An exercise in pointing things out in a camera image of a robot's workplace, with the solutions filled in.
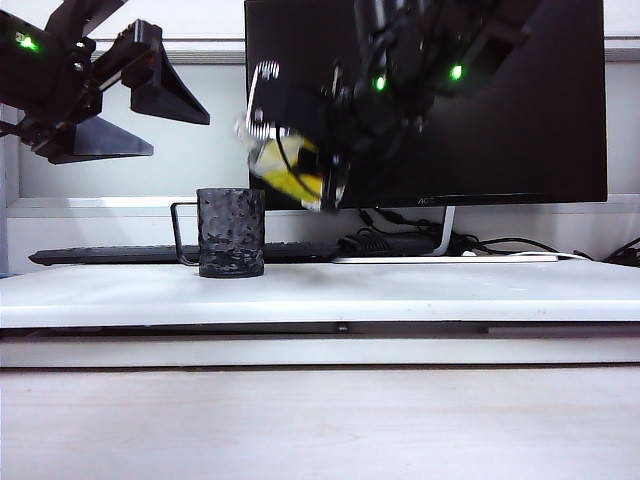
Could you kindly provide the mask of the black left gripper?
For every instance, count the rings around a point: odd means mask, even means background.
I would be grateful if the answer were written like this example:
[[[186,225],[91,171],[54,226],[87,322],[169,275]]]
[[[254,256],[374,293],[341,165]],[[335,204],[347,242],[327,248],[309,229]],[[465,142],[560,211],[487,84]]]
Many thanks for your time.
[[[96,44],[88,35],[108,12],[53,12],[41,29],[1,14],[1,102],[24,113],[1,123],[51,164],[151,156],[153,146],[102,119],[102,82],[93,73]],[[171,65],[162,29],[144,20],[130,25],[137,49],[121,72],[140,114],[209,125],[210,114]]]

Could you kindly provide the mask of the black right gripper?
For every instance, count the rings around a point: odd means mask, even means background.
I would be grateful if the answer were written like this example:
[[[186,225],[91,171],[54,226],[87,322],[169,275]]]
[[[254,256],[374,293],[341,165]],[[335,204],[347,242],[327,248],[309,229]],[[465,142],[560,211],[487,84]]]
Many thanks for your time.
[[[244,127],[257,140],[288,128],[322,140],[320,207],[336,210],[355,155],[426,114],[450,72],[448,1],[355,1],[360,66],[352,85],[330,96],[289,81],[275,60],[260,61],[249,82]]]

